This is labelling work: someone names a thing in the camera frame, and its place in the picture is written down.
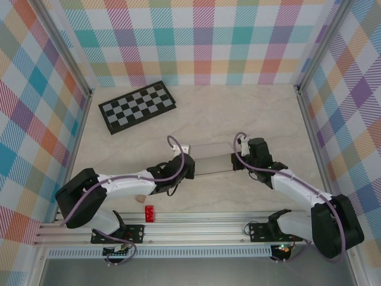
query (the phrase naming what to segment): checkered board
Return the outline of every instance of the checkered board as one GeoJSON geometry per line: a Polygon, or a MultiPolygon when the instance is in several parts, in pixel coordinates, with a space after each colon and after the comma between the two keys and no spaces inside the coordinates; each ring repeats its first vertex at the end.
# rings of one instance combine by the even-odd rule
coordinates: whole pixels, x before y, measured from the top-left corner
{"type": "Polygon", "coordinates": [[[162,81],[99,105],[111,134],[176,108],[176,102],[162,81]]]}

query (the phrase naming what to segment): floor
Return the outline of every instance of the floor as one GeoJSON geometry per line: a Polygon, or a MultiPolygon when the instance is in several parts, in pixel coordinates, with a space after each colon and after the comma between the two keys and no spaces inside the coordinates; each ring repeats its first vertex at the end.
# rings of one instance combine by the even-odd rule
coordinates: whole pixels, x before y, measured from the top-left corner
{"type": "MultiPolygon", "coordinates": [[[[183,144],[232,142],[244,131],[263,137],[274,160],[289,166],[299,177],[322,189],[316,161],[291,85],[169,86],[177,108],[110,135],[98,104],[133,88],[98,88],[93,96],[73,176],[86,167],[96,173],[117,175],[138,172],[169,161],[173,152],[166,136],[183,144]]],[[[197,176],[184,180],[176,194],[149,196],[156,212],[276,211],[300,207],[287,196],[249,178],[247,171],[197,176]]],[[[134,197],[109,201],[118,212],[144,212],[134,197]]]]}

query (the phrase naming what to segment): cable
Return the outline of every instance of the cable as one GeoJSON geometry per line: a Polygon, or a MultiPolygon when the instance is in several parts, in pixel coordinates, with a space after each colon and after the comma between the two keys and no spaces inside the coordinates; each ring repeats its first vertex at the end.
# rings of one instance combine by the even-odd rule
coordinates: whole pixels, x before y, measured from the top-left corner
{"type": "Polygon", "coordinates": [[[180,183],[178,183],[175,187],[174,187],[174,190],[172,192],[172,194],[169,194],[169,190],[167,191],[167,196],[169,197],[172,197],[174,195],[174,193],[177,191],[177,187],[179,186],[180,183]]]}
{"type": "MultiPolygon", "coordinates": [[[[105,183],[109,183],[109,181],[116,181],[116,180],[120,180],[120,179],[138,179],[138,180],[145,180],[145,181],[150,181],[150,182],[167,182],[167,181],[170,181],[174,178],[176,178],[180,173],[181,171],[183,170],[184,168],[184,164],[185,164],[185,157],[184,157],[184,151],[183,151],[183,148],[181,147],[180,143],[172,136],[168,136],[167,137],[167,142],[169,144],[169,146],[171,146],[171,148],[173,148],[173,145],[171,144],[170,142],[170,139],[172,139],[176,145],[179,147],[180,149],[180,155],[181,155],[181,165],[180,165],[180,168],[178,169],[178,171],[168,177],[168,178],[164,178],[164,179],[153,179],[153,178],[146,178],[146,177],[140,177],[140,176],[136,176],[136,175],[122,175],[122,176],[115,176],[115,177],[112,177],[112,178],[109,178],[109,179],[106,179],[106,180],[103,180],[101,182],[98,182],[96,183],[94,186],[90,187],[88,189],[88,191],[86,191],[81,197],[80,199],[78,200],[78,202],[76,203],[76,205],[73,207],[73,209],[71,210],[71,212],[68,214],[68,216],[64,219],[64,221],[60,224],[60,226],[64,226],[70,219],[71,217],[74,215],[74,213],[76,212],[76,210],[78,209],[78,207],[82,204],[82,202],[85,200],[85,198],[93,191],[95,190],[97,187],[105,184],[105,183]]],[[[136,245],[135,243],[129,241],[129,240],[122,240],[120,238],[116,238],[116,237],[111,237],[99,230],[97,230],[102,236],[104,236],[105,238],[109,238],[111,240],[114,240],[114,241],[120,241],[122,243],[126,243],[126,244],[130,244],[134,247],[134,252],[131,254],[131,256],[123,259],[120,263],[112,263],[108,260],[108,256],[107,256],[107,262],[109,265],[114,265],[114,266],[117,266],[117,265],[120,265],[120,264],[123,264],[123,263],[126,263],[128,261],[130,261],[132,259],[132,257],[136,254],[136,252],[138,251],[138,249],[136,248],[136,245]]]]}
{"type": "Polygon", "coordinates": [[[337,260],[330,260],[330,259],[327,259],[326,257],[324,257],[328,262],[330,263],[340,263],[343,261],[344,259],[344,254],[345,254],[345,234],[344,234],[344,228],[343,228],[343,224],[342,222],[340,221],[340,217],[337,213],[337,211],[335,210],[334,206],[330,203],[330,201],[322,196],[320,194],[320,192],[318,190],[316,190],[315,188],[313,188],[312,186],[309,186],[309,184],[307,184],[306,182],[300,180],[299,178],[296,178],[296,177],[293,177],[291,176],[290,174],[287,174],[287,173],[283,173],[283,172],[280,172],[280,171],[276,171],[276,170],[271,170],[271,169],[262,169],[262,168],[257,168],[257,167],[253,167],[253,166],[250,166],[249,164],[247,164],[246,162],[244,162],[241,157],[239,156],[238,154],[238,151],[237,151],[237,140],[239,138],[240,135],[243,135],[245,138],[247,137],[247,135],[243,132],[238,132],[234,138],[234,143],[233,143],[233,148],[234,148],[234,153],[236,154],[236,157],[237,159],[248,169],[251,169],[251,170],[254,170],[254,171],[260,171],[260,172],[269,172],[269,173],[275,173],[277,175],[281,175],[281,176],[284,176],[286,178],[289,178],[290,180],[292,181],[295,181],[297,183],[299,183],[300,185],[304,186],[306,189],[310,190],[311,192],[313,192],[315,195],[319,196],[326,204],[327,206],[329,207],[329,209],[331,210],[331,212],[333,213],[333,216],[335,217],[336,219],[336,222],[338,224],[338,227],[339,227],[339,232],[340,232],[340,238],[341,238],[341,253],[340,253],[340,257],[337,259],[337,260]]]}
{"type": "Polygon", "coordinates": [[[254,177],[251,176],[250,171],[249,171],[249,177],[252,178],[252,179],[255,180],[255,181],[259,181],[258,179],[255,179],[254,177]]]}
{"type": "Polygon", "coordinates": [[[250,234],[246,232],[246,228],[248,227],[248,225],[249,225],[250,223],[253,223],[253,222],[255,222],[255,223],[259,223],[259,222],[256,222],[255,220],[253,220],[252,222],[249,222],[249,223],[248,223],[247,225],[245,225],[245,227],[243,228],[243,233],[244,233],[244,234],[250,236],[250,234]]]}

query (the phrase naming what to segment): chessboard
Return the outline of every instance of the chessboard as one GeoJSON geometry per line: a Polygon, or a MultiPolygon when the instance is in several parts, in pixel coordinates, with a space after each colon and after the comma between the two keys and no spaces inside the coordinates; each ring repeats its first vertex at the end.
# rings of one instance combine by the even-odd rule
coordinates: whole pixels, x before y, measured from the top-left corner
{"type": "Polygon", "coordinates": [[[176,108],[176,102],[162,81],[99,105],[111,134],[176,108]]]}

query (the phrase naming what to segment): black and white chessboard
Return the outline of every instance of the black and white chessboard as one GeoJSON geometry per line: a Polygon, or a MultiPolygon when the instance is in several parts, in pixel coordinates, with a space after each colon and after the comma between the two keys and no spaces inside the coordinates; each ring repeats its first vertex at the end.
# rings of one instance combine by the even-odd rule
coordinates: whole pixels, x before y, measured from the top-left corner
{"type": "Polygon", "coordinates": [[[99,105],[111,134],[176,108],[176,102],[162,81],[99,105]]]}

